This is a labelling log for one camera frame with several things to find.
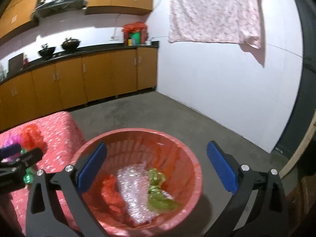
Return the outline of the lower kitchen cabinets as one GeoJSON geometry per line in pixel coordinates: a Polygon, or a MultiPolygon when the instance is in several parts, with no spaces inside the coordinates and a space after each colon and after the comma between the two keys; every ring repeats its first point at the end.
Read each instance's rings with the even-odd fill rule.
{"type": "Polygon", "coordinates": [[[49,114],[157,86],[159,42],[102,44],[37,59],[1,81],[1,131],[49,114]]]}

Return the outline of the kitchen cabinets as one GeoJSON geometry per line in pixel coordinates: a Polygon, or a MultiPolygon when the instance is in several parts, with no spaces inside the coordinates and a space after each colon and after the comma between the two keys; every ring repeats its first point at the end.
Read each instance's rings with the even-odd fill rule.
{"type": "Polygon", "coordinates": [[[1,131],[49,114],[157,86],[159,42],[102,44],[37,59],[1,81],[1,131]]]}
{"type": "Polygon", "coordinates": [[[1,1],[1,43],[39,25],[43,18],[72,10],[86,14],[146,15],[153,0],[3,0],[1,1]]]}

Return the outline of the red bag with containers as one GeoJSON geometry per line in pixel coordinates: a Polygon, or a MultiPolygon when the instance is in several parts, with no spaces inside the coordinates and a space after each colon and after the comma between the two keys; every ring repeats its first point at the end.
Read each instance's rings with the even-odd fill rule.
{"type": "Polygon", "coordinates": [[[126,24],[122,29],[124,44],[128,46],[146,44],[148,26],[143,22],[126,24]]]}

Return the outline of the black wok with lid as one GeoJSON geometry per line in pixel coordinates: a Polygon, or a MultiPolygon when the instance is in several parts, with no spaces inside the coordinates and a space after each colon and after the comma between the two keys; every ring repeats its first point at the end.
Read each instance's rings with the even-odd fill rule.
{"type": "Polygon", "coordinates": [[[66,38],[65,41],[61,44],[61,48],[64,51],[73,52],[79,47],[80,42],[81,41],[78,39],[66,38]]]}

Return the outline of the range hood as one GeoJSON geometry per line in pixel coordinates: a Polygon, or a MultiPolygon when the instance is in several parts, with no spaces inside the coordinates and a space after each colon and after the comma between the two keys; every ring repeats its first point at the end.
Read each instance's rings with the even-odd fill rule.
{"type": "Polygon", "coordinates": [[[63,12],[80,10],[85,6],[85,0],[54,0],[37,7],[32,12],[32,17],[36,19],[47,18],[63,12]]]}

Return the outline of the upper kitchen cabinets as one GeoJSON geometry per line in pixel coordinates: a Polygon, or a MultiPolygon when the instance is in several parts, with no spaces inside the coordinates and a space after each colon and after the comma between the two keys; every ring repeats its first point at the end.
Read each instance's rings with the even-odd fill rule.
{"type": "Polygon", "coordinates": [[[72,10],[86,14],[146,15],[153,0],[3,0],[1,1],[1,43],[39,25],[43,18],[72,10]]]}

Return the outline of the pink floral tablecloth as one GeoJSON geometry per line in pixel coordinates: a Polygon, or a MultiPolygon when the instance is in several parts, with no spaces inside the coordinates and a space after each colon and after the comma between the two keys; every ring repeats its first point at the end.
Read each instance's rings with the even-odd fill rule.
{"type": "MultiPolygon", "coordinates": [[[[44,157],[36,166],[47,173],[59,172],[66,165],[71,164],[75,153],[86,143],[81,129],[70,113],[58,112],[2,133],[1,147],[5,146],[5,142],[10,137],[20,134],[30,124],[38,127],[46,143],[44,157]]],[[[8,220],[11,226],[23,234],[26,233],[26,210],[30,188],[28,185],[23,189],[1,196],[1,215],[8,220]]]]}

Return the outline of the purple plastic bag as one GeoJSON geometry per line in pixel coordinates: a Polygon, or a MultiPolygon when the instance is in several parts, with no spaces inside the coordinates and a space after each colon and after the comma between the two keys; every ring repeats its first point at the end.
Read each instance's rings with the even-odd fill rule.
{"type": "MultiPolygon", "coordinates": [[[[10,145],[15,144],[15,143],[19,143],[20,145],[22,144],[21,136],[9,134],[9,136],[5,139],[1,148],[10,146],[10,145]]],[[[20,155],[21,155],[21,152],[13,155],[11,157],[8,157],[8,158],[1,158],[1,162],[11,162],[11,161],[15,160],[16,158],[18,158],[20,155]]]]}

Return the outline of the clear bubble wrap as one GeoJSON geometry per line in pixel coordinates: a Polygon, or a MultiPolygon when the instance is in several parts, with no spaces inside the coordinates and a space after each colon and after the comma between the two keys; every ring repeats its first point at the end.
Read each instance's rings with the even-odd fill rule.
{"type": "Polygon", "coordinates": [[[159,215],[147,207],[149,181],[145,162],[119,169],[117,183],[127,214],[135,227],[151,223],[159,215]]]}

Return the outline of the crumpled red plastic bag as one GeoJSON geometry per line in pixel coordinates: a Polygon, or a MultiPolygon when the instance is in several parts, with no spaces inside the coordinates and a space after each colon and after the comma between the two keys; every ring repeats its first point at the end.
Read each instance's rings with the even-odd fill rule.
{"type": "Polygon", "coordinates": [[[36,124],[30,124],[24,127],[20,133],[21,146],[27,151],[40,148],[42,151],[46,149],[46,143],[41,131],[36,124]]]}

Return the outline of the olive green plastic bag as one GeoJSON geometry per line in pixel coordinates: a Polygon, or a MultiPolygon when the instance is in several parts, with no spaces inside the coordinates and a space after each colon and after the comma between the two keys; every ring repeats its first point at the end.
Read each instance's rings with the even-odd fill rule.
{"type": "Polygon", "coordinates": [[[148,199],[147,207],[155,213],[166,213],[176,210],[179,203],[174,199],[165,196],[162,185],[165,182],[165,175],[156,168],[148,171],[148,199]]]}

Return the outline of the red plastic basket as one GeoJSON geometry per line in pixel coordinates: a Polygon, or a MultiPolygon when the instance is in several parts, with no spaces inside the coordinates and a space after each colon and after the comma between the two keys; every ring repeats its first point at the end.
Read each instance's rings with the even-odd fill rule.
{"type": "Polygon", "coordinates": [[[83,198],[110,236],[156,236],[179,225],[202,193],[201,166],[181,141],[163,132],[124,128],[97,136],[72,157],[100,143],[107,157],[83,198]]]}

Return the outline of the orange plastic bag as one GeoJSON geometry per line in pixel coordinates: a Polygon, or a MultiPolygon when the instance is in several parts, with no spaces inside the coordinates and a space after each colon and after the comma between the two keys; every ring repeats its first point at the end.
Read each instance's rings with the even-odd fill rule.
{"type": "Polygon", "coordinates": [[[112,214],[116,217],[124,216],[125,202],[118,191],[117,179],[113,174],[106,174],[102,180],[101,195],[112,214]]]}

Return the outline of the pink floral hanging cloth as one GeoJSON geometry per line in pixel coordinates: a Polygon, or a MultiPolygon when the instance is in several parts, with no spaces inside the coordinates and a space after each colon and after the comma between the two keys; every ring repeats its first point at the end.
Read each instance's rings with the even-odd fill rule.
{"type": "Polygon", "coordinates": [[[171,0],[169,41],[261,48],[262,0],[171,0]]]}

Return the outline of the dark cutting board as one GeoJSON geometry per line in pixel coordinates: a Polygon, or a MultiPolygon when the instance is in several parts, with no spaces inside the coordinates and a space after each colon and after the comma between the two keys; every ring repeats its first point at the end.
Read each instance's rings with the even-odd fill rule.
{"type": "Polygon", "coordinates": [[[8,75],[14,75],[17,72],[19,72],[21,69],[23,69],[24,66],[24,54],[18,54],[8,61],[8,75]]]}

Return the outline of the black wok left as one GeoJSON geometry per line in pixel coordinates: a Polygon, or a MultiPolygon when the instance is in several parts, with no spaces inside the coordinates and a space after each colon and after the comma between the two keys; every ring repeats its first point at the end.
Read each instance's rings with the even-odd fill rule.
{"type": "Polygon", "coordinates": [[[56,47],[48,47],[47,44],[43,44],[41,46],[41,50],[38,51],[38,54],[43,58],[43,59],[50,59],[53,57],[53,54],[55,52],[56,47]]]}

